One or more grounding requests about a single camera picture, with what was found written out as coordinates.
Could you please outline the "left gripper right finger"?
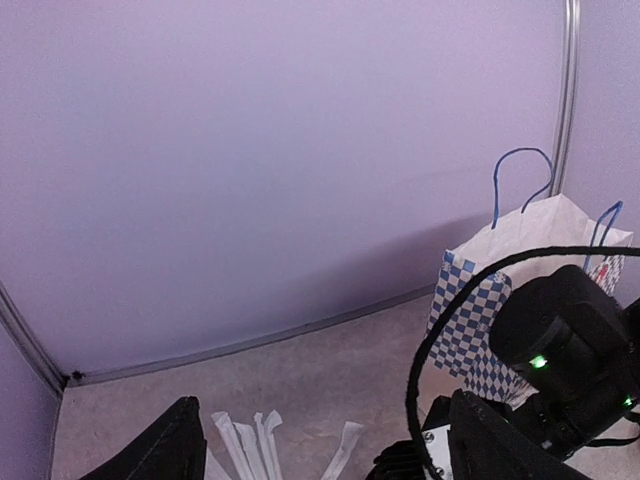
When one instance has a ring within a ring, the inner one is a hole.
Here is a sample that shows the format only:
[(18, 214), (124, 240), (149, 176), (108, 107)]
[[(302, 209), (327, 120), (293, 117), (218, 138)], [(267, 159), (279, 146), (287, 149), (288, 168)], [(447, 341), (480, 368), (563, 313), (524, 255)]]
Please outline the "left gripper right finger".
[(456, 479), (583, 479), (564, 461), (600, 434), (600, 401), (542, 394), (500, 413), (469, 391), (456, 391), (448, 446)]

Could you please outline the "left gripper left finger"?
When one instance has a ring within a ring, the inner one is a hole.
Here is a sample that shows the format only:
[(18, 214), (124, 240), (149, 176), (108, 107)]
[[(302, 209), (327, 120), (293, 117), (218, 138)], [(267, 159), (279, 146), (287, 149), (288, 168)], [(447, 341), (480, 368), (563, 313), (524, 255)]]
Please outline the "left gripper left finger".
[(199, 400), (176, 400), (113, 458), (82, 480), (202, 479), (207, 441)]

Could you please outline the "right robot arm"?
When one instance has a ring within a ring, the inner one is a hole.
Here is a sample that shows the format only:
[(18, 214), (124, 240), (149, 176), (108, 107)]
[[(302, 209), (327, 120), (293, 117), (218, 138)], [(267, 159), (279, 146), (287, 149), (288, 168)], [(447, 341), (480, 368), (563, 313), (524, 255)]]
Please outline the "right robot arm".
[(536, 390), (509, 421), (558, 459), (602, 446), (622, 418), (639, 420), (639, 305), (622, 308), (575, 265), (516, 289), (489, 347)]

